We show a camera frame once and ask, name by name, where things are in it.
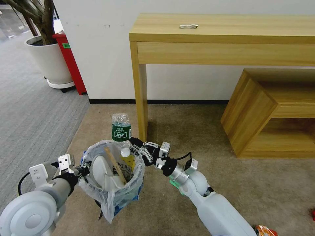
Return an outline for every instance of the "wooden cabinet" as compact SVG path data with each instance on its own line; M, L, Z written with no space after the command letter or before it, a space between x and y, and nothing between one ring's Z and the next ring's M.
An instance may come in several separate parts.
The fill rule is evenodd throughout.
M244 69L221 123L238 157L315 157L315 70Z

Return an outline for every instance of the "white flower pot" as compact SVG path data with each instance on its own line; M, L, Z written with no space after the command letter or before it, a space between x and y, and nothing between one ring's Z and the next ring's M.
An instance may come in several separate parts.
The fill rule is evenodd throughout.
M62 56L59 45L51 44L44 46L33 46L32 44L41 40L42 36L35 36L25 42L30 53L38 64L50 87L63 89L74 86L69 69Z

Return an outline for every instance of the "red trash can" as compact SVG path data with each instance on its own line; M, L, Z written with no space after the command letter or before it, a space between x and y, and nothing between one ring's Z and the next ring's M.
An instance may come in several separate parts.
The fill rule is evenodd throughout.
M80 75L78 66L76 65L76 62L74 60L72 51L70 49L70 45L68 43L67 37L66 35L63 34L54 34L52 36L53 38L55 38L58 42L58 45L60 47L60 50L62 52L62 55L66 61L66 64L68 66L69 72L72 76L72 80L75 84L75 87L78 91L78 93L80 95L82 95L83 93L86 93L86 88L84 86L82 77Z

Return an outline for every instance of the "potted plant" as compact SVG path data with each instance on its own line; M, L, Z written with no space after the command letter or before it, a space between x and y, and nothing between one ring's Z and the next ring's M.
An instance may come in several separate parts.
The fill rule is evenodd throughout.
M57 41L53 38L52 0L3 0L24 16L32 19L41 36L25 42L48 85L56 89L74 86Z

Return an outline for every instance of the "trash bin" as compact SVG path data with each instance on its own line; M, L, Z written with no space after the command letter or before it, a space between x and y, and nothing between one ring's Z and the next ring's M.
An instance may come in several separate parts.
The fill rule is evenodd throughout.
M101 155L108 160L108 165L113 169L113 164L111 164L111 161L104 150L105 147L109 147L128 182L123 188L105 191L99 187L93 176L90 174L86 177L86 180L80 180L79 186L87 195L100 203L104 217L111 223L114 216L121 209L127 206L130 202L139 199L139 193L143 186L145 165L141 155L136 152L133 154L135 157L134 165L132 165L133 167L130 167L130 160L122 159L120 150L112 140L102 140L88 148L81 159L81 166L89 161L92 161L93 163L95 158Z
M78 66L74 60L70 45L68 43L66 35L63 34L54 34L53 38L55 38L58 42L62 55L66 61L69 72L71 74L72 80L75 84L75 87L80 95L86 93L86 88L83 83L81 74L79 72Z

